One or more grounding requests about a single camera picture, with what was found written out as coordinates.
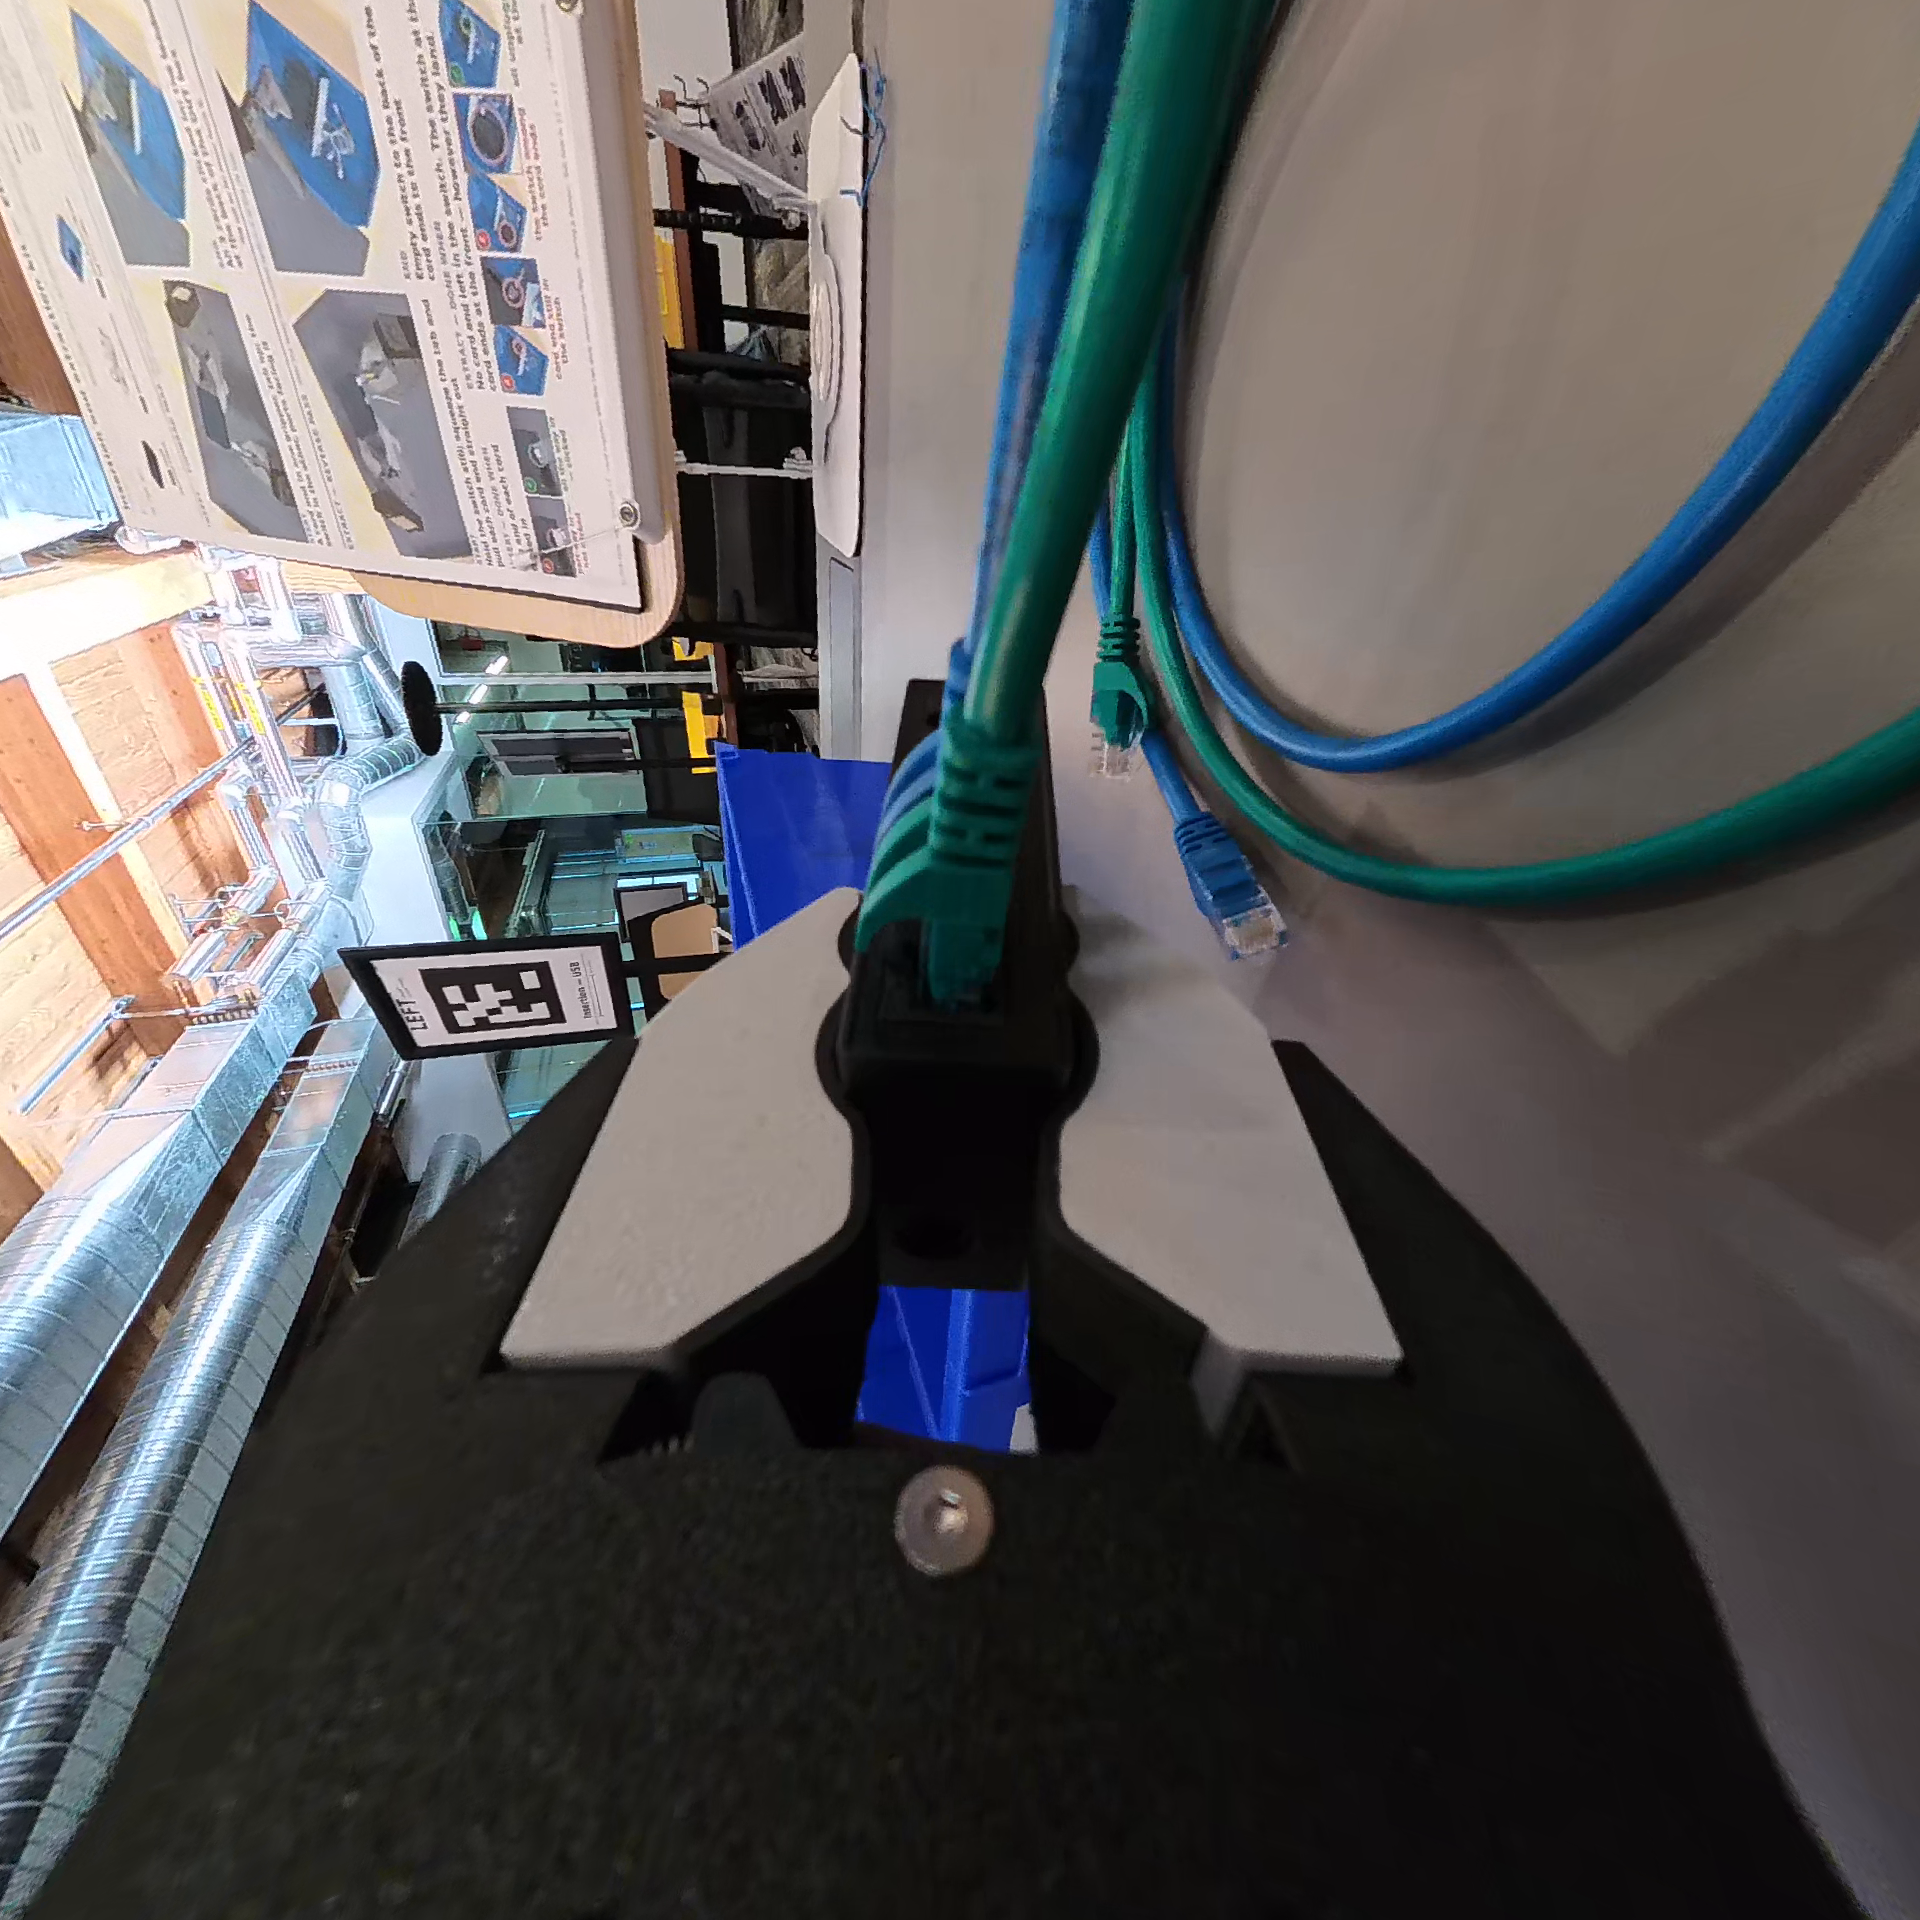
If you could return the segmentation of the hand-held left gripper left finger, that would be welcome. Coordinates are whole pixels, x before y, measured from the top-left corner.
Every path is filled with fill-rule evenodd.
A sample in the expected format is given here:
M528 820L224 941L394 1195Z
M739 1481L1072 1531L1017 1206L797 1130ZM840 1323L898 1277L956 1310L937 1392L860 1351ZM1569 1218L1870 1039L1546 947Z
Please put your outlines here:
M687 1428L707 1385L767 1385L794 1438L851 1438L876 1280L855 1132L819 1043L850 973L833 888L650 1018L497 1356L519 1375L664 1386Z

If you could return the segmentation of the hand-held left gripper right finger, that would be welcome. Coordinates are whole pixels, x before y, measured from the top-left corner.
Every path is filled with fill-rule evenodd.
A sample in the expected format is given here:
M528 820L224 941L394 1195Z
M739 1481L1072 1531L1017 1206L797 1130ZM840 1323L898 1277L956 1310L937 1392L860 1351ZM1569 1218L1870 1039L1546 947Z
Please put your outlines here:
M1029 1307L1068 1398L1179 1389L1223 1438L1255 1381L1391 1381L1401 1342L1264 1025L1119 910L1076 887L1063 905L1092 1066Z

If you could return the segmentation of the black network switch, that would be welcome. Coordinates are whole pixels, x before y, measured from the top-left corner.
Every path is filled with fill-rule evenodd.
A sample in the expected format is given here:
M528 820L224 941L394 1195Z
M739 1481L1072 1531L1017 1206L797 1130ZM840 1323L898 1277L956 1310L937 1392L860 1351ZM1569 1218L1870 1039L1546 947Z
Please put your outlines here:
M855 1199L880 1285L1023 1289L1043 1174L1057 1166L1060 1125L1092 1075L1089 1029L1068 989L1077 944L1041 763L983 1005L941 1012L921 1000L910 924L847 956L830 1068L858 1122Z

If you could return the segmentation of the black-framed wooden chair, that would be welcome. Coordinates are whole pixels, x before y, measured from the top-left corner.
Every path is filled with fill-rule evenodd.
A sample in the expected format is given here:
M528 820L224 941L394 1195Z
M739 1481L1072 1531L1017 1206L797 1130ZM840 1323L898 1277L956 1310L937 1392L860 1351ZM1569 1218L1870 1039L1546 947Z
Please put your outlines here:
M621 905L621 947L639 1012L654 1021L732 952L732 927L723 909L659 888Z

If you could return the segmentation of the black-framed tag sign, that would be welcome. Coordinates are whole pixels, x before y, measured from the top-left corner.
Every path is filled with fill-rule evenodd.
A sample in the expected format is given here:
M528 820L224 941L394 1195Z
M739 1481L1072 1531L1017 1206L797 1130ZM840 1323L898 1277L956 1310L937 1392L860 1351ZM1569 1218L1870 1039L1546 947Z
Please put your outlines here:
M340 964L408 1063L632 1041L639 1026L610 935L343 947Z

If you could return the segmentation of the blue plastic bin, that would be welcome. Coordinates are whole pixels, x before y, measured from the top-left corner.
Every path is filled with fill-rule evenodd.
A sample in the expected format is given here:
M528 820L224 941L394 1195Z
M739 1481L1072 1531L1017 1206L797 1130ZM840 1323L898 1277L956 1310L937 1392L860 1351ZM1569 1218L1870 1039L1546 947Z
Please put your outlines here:
M716 778L736 949L866 879L883 763L721 746ZM977 1452L1029 1446L1027 1344L1017 1293L881 1286L858 1420Z

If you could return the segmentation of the printed instruction sheet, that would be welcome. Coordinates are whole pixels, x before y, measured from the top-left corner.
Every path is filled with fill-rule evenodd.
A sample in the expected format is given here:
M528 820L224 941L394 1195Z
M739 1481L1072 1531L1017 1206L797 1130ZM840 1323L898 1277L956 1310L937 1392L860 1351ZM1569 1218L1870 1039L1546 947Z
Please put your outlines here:
M3 4L3 224L139 531L643 612L633 4Z

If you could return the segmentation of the white printed paper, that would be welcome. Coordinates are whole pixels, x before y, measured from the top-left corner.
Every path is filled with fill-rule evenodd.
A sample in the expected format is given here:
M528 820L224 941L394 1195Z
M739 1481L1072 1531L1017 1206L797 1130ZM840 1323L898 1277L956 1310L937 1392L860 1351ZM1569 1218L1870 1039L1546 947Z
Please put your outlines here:
M702 105L727 153L787 182L804 182L810 132L804 38L792 37L712 82Z

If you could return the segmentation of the silver ventilation duct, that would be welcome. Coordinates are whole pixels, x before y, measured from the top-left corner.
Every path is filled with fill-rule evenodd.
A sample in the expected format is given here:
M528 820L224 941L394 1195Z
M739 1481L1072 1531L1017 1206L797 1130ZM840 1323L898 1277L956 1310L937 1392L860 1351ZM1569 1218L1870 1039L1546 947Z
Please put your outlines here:
M3 1916L98 1801L244 1446L361 1286L364 1134L268 1146L3 1634Z
M2 1527L13 1527L107 1361L259 1110L286 1095L253 1171L309 1174L300 1246L322 1249L396 1053L365 1011L312 1049L270 1021L188 1031L75 1144L3 1242Z

